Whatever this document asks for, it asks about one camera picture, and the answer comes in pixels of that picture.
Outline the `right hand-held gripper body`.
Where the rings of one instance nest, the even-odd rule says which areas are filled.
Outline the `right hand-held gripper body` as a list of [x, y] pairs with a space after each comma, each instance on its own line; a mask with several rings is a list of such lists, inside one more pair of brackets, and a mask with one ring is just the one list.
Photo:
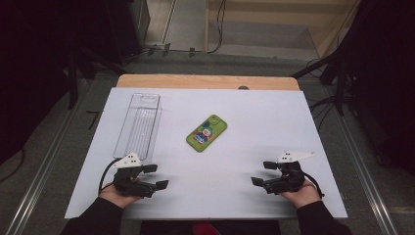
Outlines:
[[281, 176], [275, 179], [264, 180], [263, 188], [268, 194], [296, 192], [305, 180], [305, 172], [300, 167], [300, 160], [313, 157], [314, 152], [285, 151], [276, 162]]

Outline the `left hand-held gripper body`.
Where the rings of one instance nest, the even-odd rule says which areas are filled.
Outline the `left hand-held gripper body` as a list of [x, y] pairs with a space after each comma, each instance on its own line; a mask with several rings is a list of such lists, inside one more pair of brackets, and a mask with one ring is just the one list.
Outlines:
[[112, 168], [116, 169], [113, 185], [123, 196], [137, 196], [151, 198], [157, 191], [156, 184], [142, 182], [138, 175], [142, 172], [142, 161], [135, 153], [130, 153], [117, 160]]

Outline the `green cartoon phone case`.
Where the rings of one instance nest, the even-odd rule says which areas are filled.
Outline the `green cartoon phone case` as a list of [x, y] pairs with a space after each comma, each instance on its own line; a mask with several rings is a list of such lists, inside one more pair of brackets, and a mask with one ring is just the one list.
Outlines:
[[198, 153], [203, 152], [228, 125], [225, 120], [217, 115], [211, 115], [198, 125], [187, 137], [186, 142]]

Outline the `person's left hand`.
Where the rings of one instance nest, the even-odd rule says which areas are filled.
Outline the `person's left hand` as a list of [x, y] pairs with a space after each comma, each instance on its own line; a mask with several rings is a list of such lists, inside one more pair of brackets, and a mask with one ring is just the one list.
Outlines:
[[117, 192], [113, 184], [106, 185], [99, 193], [99, 197], [115, 204], [122, 209], [125, 209], [133, 203], [141, 200], [141, 197], [121, 195], [119, 192]]

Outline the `person's right hand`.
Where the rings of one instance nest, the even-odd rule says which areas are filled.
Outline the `person's right hand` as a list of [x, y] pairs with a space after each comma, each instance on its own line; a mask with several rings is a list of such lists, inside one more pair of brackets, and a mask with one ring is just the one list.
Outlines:
[[293, 204], [296, 209], [321, 200], [316, 187], [308, 180], [305, 180], [298, 191], [283, 192], [281, 196]]

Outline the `clear plastic container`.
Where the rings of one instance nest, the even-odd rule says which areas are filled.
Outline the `clear plastic container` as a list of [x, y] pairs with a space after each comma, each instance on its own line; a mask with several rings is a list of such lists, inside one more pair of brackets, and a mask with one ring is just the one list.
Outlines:
[[113, 157], [121, 159], [136, 154], [143, 164], [152, 161], [161, 120], [161, 96], [132, 95]]

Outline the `person's dark lap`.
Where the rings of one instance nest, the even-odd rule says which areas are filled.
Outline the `person's dark lap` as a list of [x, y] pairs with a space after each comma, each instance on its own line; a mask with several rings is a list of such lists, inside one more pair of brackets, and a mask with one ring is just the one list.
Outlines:
[[[140, 235], [193, 235], [197, 221], [144, 221]], [[221, 235], [281, 235], [276, 220], [212, 220], [209, 222]]]

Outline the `red garment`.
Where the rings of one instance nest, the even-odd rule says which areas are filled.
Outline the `red garment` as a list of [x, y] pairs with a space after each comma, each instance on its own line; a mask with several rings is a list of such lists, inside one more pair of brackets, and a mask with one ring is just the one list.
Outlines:
[[193, 223], [193, 235], [221, 235], [209, 222], [197, 221]]

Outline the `white board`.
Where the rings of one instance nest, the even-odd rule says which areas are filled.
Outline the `white board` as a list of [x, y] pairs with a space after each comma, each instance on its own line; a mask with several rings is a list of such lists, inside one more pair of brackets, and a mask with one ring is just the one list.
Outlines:
[[[161, 121], [152, 161], [158, 165], [143, 180], [168, 180], [166, 189], [128, 207], [127, 218], [143, 220], [292, 218], [291, 203], [252, 184], [272, 178], [263, 167], [285, 151], [314, 152], [301, 161], [324, 193], [336, 218], [347, 216], [344, 203], [300, 91], [160, 89]], [[186, 137], [211, 115], [227, 129], [203, 152]]]

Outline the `black metal stand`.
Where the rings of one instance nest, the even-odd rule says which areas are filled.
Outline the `black metal stand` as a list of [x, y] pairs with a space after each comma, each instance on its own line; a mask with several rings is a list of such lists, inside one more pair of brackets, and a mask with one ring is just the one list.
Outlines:
[[346, 87], [346, 61], [341, 52], [336, 50], [327, 57], [319, 59], [310, 66], [307, 66], [305, 69], [295, 72], [292, 74], [292, 77], [299, 79], [312, 71], [320, 69], [321, 67], [324, 67], [324, 70], [319, 76], [321, 84], [330, 85], [334, 80], [337, 81], [334, 106], [336, 107], [338, 113], [342, 116], [344, 114], [343, 103]]
[[78, 92], [77, 72], [79, 71], [85, 79], [93, 80], [97, 74], [97, 70], [93, 67], [93, 63], [101, 64], [110, 71], [118, 75], [126, 74], [121, 67], [116, 66], [109, 60], [100, 56], [89, 48], [73, 47], [68, 54], [68, 83], [69, 83], [69, 109], [72, 110], [80, 98]]

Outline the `wooden table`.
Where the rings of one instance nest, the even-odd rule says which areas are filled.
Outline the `wooden table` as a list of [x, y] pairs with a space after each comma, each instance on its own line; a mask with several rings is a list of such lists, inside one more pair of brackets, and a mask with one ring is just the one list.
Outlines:
[[195, 75], [195, 74], [123, 74], [117, 87], [180, 89], [243, 89], [299, 91], [293, 77]]

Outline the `black curtain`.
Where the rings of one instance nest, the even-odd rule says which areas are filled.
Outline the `black curtain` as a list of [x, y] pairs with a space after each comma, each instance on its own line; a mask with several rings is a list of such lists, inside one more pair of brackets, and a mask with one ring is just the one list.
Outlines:
[[146, 0], [0, 0], [0, 164], [69, 93], [69, 50], [116, 66], [141, 52]]
[[379, 162], [415, 176], [415, 0], [361, 0], [334, 56], [322, 81], [346, 72]]

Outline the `wooden platform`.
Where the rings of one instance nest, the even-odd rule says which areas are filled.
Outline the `wooden platform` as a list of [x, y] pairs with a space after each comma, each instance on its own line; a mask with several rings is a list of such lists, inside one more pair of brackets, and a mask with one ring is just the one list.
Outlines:
[[306, 60], [334, 50], [361, 0], [204, 1], [207, 49], [221, 37], [223, 54]]

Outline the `metal floor rail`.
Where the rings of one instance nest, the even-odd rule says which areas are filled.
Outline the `metal floor rail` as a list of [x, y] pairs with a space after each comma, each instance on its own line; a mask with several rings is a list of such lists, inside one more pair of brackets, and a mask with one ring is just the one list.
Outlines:
[[353, 234], [399, 235], [346, 116], [339, 115], [330, 105], [317, 126], [345, 203], [345, 223]]
[[66, 137], [69, 126], [75, 116], [75, 113], [82, 102], [82, 99], [85, 97], [85, 94], [88, 92], [90, 87], [90, 81], [86, 79], [81, 79], [78, 81], [79, 85], [79, 98], [74, 103], [72, 109], [65, 109], [64, 118], [59, 123], [58, 129], [56, 130], [51, 143], [47, 149], [46, 154], [41, 158], [41, 164], [39, 168], [34, 172], [34, 176], [29, 178], [28, 181], [30, 184], [24, 191], [23, 197], [17, 205], [17, 209], [13, 214], [13, 219], [7, 225], [7, 230], [5, 235], [22, 235], [23, 230], [30, 218], [40, 195], [45, 187], [47, 179], [52, 171], [56, 160], [58, 159], [58, 151], [61, 148], [61, 145]]

